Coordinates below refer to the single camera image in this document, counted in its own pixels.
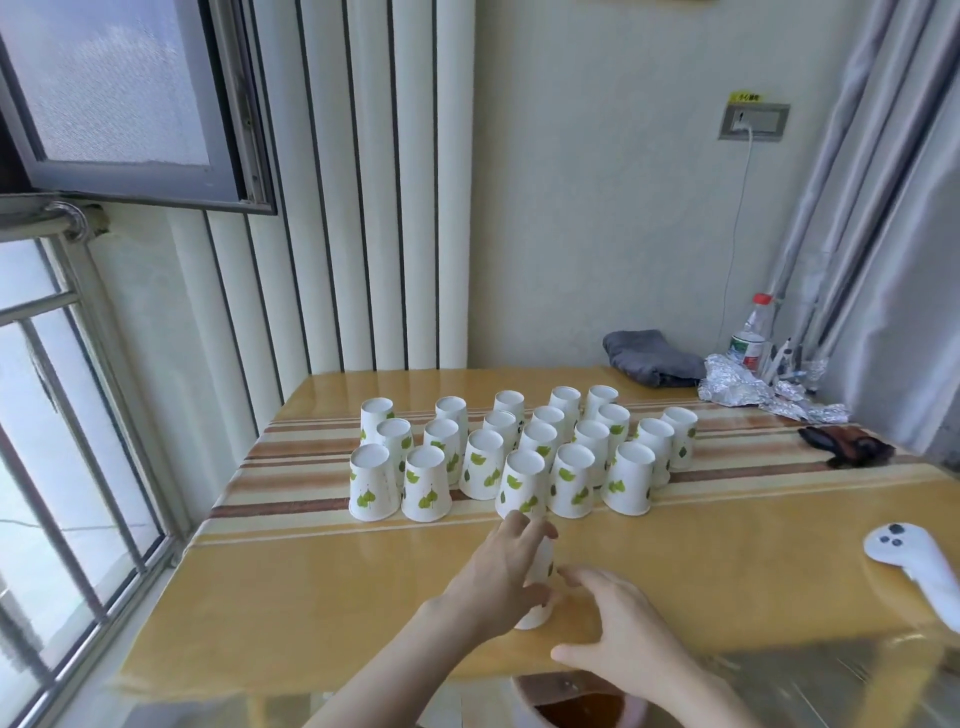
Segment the group of leaf-print paper cups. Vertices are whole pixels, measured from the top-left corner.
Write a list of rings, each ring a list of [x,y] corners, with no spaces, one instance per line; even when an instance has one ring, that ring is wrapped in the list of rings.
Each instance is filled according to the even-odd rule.
[[[453,497],[495,503],[500,517],[552,512],[566,519],[589,515],[600,499],[613,512],[638,517],[651,508],[652,491],[690,466],[699,418],[668,407],[639,421],[628,439],[628,412],[608,387],[590,389],[579,418],[578,396],[558,387],[522,429],[523,396],[503,391],[479,429],[468,430],[465,401],[439,399],[435,418],[415,444],[413,425],[399,418],[390,398],[363,402],[359,445],[348,461],[346,509],[361,523],[401,512],[415,523],[434,523],[452,510]]]

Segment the grey wall socket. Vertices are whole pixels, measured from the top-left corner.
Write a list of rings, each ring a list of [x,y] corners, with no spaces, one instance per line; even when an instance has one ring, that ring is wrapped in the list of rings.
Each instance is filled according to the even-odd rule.
[[[718,140],[779,143],[784,138],[790,111],[789,103],[729,102]]]

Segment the grey curtain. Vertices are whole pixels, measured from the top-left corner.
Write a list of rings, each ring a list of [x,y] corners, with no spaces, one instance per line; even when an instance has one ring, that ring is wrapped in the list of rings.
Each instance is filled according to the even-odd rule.
[[[960,474],[960,0],[870,0],[772,276],[793,369]]]

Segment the white vertical blind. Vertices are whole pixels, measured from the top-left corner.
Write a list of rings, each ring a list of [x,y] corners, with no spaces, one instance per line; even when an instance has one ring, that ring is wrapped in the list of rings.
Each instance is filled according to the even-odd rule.
[[[174,213],[214,372],[267,399],[310,374],[468,361],[476,0],[239,0],[277,215]]]

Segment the crumpled aluminium foil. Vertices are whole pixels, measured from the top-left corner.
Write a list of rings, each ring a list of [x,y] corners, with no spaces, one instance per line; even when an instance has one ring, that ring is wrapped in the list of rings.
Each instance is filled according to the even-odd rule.
[[[845,425],[851,421],[846,405],[814,401],[801,384],[777,381],[769,385],[725,355],[709,355],[704,366],[705,378],[697,387],[703,402],[730,408],[756,407],[811,425]]]

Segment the striped yellow plastic tablecloth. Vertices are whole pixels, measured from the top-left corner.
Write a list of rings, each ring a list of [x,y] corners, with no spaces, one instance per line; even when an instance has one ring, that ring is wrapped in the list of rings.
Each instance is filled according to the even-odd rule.
[[[557,518],[555,560],[626,577],[705,656],[855,638],[960,637],[899,570],[862,541],[891,522],[926,528],[960,576],[960,479],[898,454],[885,467],[832,469],[790,423],[757,409],[652,390],[609,368],[422,370],[312,376],[249,451],[198,529],[115,678],[149,702],[339,688],[424,601],[448,585],[500,518],[456,494],[431,523],[348,509],[361,403],[384,397],[419,428],[439,397],[477,425],[502,390],[530,407],[552,389],[619,391],[637,420],[666,407],[700,417],[690,469],[623,516],[598,503]]]

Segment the grey folded cloth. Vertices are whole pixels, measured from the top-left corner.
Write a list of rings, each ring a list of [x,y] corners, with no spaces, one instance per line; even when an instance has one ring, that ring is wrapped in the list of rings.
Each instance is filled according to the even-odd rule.
[[[602,344],[613,369],[646,387],[695,387],[707,376],[704,358],[672,346],[658,329],[614,331]]]

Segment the grey-framed open window sash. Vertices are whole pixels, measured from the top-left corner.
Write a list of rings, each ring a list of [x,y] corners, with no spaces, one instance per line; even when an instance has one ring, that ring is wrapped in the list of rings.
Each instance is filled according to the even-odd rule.
[[[0,196],[277,215],[255,0],[0,0]]]

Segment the metal window grille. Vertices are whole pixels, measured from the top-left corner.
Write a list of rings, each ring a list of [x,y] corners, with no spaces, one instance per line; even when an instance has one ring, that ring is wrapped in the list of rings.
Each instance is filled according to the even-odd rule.
[[[71,257],[95,209],[0,195],[0,728],[46,728],[171,560]]]

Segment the person's right forearm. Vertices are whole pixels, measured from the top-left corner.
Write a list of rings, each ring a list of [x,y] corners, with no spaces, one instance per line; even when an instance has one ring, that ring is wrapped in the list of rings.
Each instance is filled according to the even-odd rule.
[[[664,710],[683,728],[763,728],[725,681],[701,668],[678,679]]]

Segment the clear bottle with red cap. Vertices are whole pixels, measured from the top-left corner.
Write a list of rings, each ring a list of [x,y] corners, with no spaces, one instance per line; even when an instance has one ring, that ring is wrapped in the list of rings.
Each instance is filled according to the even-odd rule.
[[[754,294],[746,321],[730,336],[726,357],[758,375],[769,350],[775,314],[772,295]]]

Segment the person's left hand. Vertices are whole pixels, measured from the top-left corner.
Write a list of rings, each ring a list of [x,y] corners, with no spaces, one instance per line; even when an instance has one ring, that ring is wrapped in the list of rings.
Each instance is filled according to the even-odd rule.
[[[512,511],[486,536],[439,599],[453,616],[454,630],[476,649],[514,629],[520,591],[541,541],[556,540],[556,526],[545,517]]]

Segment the person's left forearm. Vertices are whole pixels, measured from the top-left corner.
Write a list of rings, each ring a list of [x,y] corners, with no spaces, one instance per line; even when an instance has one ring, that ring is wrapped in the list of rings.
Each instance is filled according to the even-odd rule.
[[[478,636],[444,597],[428,600],[302,728],[414,728]]]

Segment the single white paper cup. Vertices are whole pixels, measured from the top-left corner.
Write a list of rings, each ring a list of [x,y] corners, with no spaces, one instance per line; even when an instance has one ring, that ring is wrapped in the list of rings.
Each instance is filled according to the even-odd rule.
[[[533,584],[549,585],[550,578],[554,572],[554,540],[544,537],[538,545],[534,554],[533,562],[528,569],[523,586],[527,587]],[[542,627],[552,616],[554,602],[552,596],[547,596],[525,613],[522,618],[514,625],[515,630],[533,630]]]

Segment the person's right hand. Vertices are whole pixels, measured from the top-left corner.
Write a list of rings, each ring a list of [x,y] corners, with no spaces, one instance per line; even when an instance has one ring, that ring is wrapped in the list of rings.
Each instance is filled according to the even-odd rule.
[[[606,669],[593,674],[665,709],[678,679],[702,670],[637,586],[587,566],[565,565],[558,573],[587,590],[598,609],[602,634],[595,643],[605,646]]]

